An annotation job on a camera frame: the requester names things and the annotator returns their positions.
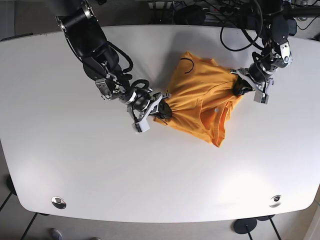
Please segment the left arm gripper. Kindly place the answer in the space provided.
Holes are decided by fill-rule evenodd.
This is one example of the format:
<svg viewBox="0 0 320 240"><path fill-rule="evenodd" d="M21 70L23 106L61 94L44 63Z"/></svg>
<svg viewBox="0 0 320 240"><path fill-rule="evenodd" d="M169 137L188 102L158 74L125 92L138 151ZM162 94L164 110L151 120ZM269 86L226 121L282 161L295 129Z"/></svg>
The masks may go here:
<svg viewBox="0 0 320 240"><path fill-rule="evenodd" d="M237 80L232 88L235 96L243 96L248 92L261 91L268 93L274 84L271 75L265 73L259 63L252 63L249 68L230 69L230 74L237 75Z"/></svg>

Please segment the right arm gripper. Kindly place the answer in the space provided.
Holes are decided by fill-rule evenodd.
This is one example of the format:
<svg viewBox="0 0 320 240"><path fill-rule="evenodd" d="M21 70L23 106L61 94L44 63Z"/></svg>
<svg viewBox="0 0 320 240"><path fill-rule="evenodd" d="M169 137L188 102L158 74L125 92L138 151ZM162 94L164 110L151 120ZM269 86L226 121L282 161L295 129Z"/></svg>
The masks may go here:
<svg viewBox="0 0 320 240"><path fill-rule="evenodd" d="M152 94L151 91L129 91L126 93L127 112L133 119L133 123L145 120L148 116L170 119L172 110L165 101L170 97L169 93Z"/></svg>

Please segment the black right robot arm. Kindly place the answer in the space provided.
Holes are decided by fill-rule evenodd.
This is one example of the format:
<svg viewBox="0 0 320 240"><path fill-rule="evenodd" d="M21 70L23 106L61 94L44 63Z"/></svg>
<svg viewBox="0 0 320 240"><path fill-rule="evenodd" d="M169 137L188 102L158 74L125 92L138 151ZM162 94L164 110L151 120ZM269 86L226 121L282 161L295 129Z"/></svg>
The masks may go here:
<svg viewBox="0 0 320 240"><path fill-rule="evenodd" d="M73 54L104 99L118 99L126 105L135 126L148 116L160 120L172 117L165 102L167 95L153 93L146 79L130 82L133 61L107 39L88 1L49 0L47 4Z"/></svg>

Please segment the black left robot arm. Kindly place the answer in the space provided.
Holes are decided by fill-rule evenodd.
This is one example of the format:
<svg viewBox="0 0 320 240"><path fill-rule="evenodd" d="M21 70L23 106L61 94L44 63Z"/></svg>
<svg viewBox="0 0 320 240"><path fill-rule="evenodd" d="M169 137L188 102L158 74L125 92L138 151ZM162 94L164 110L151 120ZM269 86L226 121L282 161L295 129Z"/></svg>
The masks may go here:
<svg viewBox="0 0 320 240"><path fill-rule="evenodd" d="M320 7L293 5L288 0L250 0L241 4L224 23L231 23L240 29L249 44L238 48L241 52L251 46L260 50L253 52L253 63L248 68L232 70L237 75L232 92L242 96L255 91L267 97L268 88L273 85L272 75L285 68L292 60L288 38L297 33L297 18L318 18Z"/></svg>

